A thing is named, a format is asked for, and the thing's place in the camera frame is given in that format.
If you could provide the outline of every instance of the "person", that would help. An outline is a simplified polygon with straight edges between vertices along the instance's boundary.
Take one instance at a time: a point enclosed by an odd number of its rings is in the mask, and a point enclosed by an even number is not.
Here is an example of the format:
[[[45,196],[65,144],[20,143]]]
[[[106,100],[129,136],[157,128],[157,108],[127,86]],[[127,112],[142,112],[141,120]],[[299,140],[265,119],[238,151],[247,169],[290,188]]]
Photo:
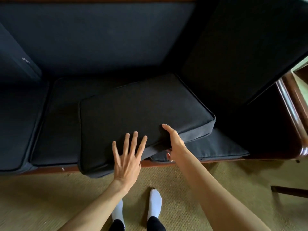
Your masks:
[[[178,133],[171,126],[162,124],[162,127],[169,132],[172,146],[171,153],[167,153],[167,158],[175,161],[186,178],[213,231],[270,231],[252,211],[215,180],[186,148]],[[110,214],[113,223],[109,230],[125,230],[122,198],[137,180],[141,169],[141,155],[147,142],[147,136],[144,136],[135,154],[137,137],[138,132],[134,132],[129,149],[129,133],[126,134],[121,156],[118,154],[116,142],[112,143],[115,160],[113,181],[96,200],[69,220],[59,231],[100,231]],[[148,211],[148,231],[166,230],[158,219],[161,200],[159,192],[152,189]]]

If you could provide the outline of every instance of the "person's right hand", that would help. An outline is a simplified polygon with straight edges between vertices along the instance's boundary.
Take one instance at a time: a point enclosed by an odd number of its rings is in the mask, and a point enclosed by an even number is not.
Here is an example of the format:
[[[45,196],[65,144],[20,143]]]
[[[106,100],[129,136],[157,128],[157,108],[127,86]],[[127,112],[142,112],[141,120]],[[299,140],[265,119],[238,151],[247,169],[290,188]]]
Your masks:
[[[170,134],[172,149],[171,153],[167,153],[167,159],[169,161],[175,161],[176,155],[184,153],[187,148],[176,130],[172,129],[171,126],[166,124],[162,124],[161,126]]]

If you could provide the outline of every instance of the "foot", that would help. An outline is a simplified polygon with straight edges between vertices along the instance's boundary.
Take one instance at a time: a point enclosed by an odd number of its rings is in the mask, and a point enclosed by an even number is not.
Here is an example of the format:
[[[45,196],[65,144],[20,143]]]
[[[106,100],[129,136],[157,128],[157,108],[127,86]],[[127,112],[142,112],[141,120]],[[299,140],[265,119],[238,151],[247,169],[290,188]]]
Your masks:
[[[161,196],[158,190],[153,188],[150,192],[148,219],[150,217],[158,218],[160,210],[161,210]]]
[[[115,206],[113,212],[111,213],[111,217],[112,217],[112,221],[115,221],[115,220],[122,221],[124,228],[125,228],[122,210],[123,210],[123,200],[121,199],[120,202],[117,204],[117,206]]]

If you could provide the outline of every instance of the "pant leg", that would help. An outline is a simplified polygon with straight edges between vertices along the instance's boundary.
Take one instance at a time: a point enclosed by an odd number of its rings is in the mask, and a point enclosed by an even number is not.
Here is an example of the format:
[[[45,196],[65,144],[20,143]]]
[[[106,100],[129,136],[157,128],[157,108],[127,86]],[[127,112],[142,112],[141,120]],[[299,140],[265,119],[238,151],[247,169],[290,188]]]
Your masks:
[[[109,228],[109,231],[125,231],[122,221],[116,219]]]
[[[157,217],[150,217],[147,222],[147,231],[166,231]]]

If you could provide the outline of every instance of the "person's left hand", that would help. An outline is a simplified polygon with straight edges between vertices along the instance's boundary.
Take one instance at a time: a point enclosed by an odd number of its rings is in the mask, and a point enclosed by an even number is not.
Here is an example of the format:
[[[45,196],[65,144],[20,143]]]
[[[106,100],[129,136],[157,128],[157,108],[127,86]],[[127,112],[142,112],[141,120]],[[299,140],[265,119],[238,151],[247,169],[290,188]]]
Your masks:
[[[138,178],[139,172],[141,170],[141,156],[145,148],[145,143],[148,139],[147,136],[143,137],[135,155],[135,150],[137,147],[137,137],[138,132],[135,131],[132,138],[130,151],[128,152],[129,133],[126,133],[123,147],[123,155],[121,156],[119,156],[116,142],[112,142],[112,151],[115,159],[114,181],[120,182],[126,193],[128,193],[128,191],[133,186],[133,184],[135,184]]]

